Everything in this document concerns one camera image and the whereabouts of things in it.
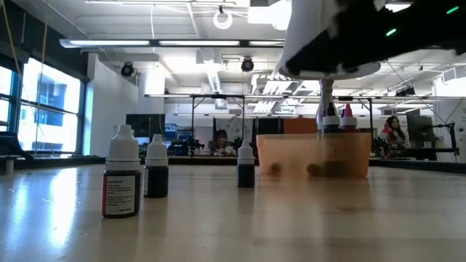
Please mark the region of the silver lamp white shade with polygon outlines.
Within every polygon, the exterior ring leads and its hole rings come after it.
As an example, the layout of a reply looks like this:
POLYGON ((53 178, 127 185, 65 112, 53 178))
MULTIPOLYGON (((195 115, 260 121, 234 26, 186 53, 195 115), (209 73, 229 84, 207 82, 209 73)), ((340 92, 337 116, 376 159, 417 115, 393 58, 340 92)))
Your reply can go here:
POLYGON ((341 0, 291 0, 291 18, 276 72, 298 80, 317 81, 320 101, 315 114, 317 128, 323 128, 328 104, 333 102, 333 83, 377 72, 378 62, 345 69, 338 48, 332 44, 338 29, 334 16, 345 7, 341 0))

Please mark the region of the orange partition panel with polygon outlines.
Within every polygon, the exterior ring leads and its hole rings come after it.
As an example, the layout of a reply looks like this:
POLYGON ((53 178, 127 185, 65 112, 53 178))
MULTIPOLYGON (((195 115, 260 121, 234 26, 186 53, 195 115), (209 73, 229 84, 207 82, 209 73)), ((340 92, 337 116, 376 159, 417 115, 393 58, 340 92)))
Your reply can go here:
POLYGON ((315 134, 317 124, 314 118, 287 118, 283 120, 283 129, 285 134, 315 134))

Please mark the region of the large pink food coloring bottle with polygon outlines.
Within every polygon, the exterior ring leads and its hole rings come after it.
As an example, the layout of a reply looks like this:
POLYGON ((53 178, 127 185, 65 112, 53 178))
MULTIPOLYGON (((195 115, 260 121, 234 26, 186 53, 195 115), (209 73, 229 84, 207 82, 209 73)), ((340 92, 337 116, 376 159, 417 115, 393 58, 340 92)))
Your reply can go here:
POLYGON ((340 118, 340 128, 343 132, 347 133, 359 133, 358 120, 353 116, 350 104, 345 105, 344 118, 340 118))

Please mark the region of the orange translucent plastic bin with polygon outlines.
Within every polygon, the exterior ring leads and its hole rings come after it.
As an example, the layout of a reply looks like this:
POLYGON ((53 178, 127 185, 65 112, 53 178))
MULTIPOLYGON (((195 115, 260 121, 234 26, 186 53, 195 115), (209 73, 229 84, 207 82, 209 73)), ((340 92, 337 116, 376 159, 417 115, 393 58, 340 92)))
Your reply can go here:
POLYGON ((311 178, 307 165, 320 165, 320 176, 364 178, 368 174, 371 135, 368 133, 327 133, 259 135, 256 137, 262 175, 269 175, 273 163, 280 163, 279 178, 311 178))

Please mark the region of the long ceiling light bar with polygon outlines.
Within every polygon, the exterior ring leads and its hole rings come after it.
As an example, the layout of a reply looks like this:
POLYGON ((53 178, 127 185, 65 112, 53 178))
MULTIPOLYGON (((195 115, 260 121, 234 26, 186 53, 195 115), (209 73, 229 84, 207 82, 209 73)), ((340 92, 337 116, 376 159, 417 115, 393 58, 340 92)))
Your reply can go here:
POLYGON ((284 40, 212 40, 212 39, 60 39, 65 48, 104 47, 257 47, 281 48, 284 40))

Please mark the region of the black computer monitor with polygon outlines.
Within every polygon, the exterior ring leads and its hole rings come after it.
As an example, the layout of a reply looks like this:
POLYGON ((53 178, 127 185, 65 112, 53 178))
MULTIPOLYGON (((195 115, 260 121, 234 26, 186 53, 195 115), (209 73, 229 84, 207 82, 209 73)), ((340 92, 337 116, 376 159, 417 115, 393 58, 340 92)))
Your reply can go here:
POLYGON ((165 134, 164 114, 127 114, 126 124, 132 127, 136 138, 152 138, 165 134))
POLYGON ((414 142, 433 142, 433 121, 429 116, 407 116, 408 136, 414 142))

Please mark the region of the small bottle red-edged label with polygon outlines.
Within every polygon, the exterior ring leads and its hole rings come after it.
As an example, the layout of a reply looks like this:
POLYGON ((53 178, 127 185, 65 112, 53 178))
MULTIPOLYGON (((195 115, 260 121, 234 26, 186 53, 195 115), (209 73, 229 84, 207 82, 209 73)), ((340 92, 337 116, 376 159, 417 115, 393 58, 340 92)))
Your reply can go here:
POLYGON ((102 189, 103 217, 126 218, 139 213, 141 163, 130 125, 121 125, 110 140, 102 189))

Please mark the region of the large black food coloring bottle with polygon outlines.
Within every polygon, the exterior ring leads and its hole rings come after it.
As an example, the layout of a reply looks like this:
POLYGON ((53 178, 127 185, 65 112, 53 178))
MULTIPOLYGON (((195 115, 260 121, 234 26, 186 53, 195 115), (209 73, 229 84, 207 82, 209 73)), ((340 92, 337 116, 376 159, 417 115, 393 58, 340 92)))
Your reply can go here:
POLYGON ((337 111, 334 107, 334 104, 330 102, 326 110, 326 115, 322 120, 323 128, 321 129, 322 133, 340 133, 340 118, 337 115, 337 111))

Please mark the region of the large glass window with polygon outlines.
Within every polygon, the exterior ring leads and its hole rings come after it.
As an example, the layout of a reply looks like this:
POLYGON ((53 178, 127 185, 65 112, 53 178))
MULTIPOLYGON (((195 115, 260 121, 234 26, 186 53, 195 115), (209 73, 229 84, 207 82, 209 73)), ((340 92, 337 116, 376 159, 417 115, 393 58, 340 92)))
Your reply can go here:
POLYGON ((81 124, 83 84, 33 58, 22 72, 0 66, 0 132, 34 153, 73 153, 81 124))

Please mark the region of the small dark blue dropper bottle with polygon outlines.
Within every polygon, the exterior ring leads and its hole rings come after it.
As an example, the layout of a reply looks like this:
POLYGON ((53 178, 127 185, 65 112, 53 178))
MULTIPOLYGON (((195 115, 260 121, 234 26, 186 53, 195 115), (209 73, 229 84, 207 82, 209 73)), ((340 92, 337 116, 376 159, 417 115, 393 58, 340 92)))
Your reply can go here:
POLYGON ((244 140, 237 152, 237 187, 255 186, 255 157, 249 142, 244 140))

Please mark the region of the person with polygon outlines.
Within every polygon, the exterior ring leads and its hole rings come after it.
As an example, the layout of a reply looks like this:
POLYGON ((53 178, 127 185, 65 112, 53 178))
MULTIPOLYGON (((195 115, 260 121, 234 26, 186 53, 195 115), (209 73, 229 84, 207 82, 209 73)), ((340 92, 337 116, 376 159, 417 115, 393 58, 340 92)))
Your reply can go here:
POLYGON ((384 141, 390 148, 406 148, 406 135, 402 131, 399 119, 396 116, 391 116, 386 120, 379 139, 384 141))
POLYGON ((217 130, 213 136, 213 140, 209 142, 208 148, 212 156, 232 155, 233 148, 228 141, 226 130, 217 130))

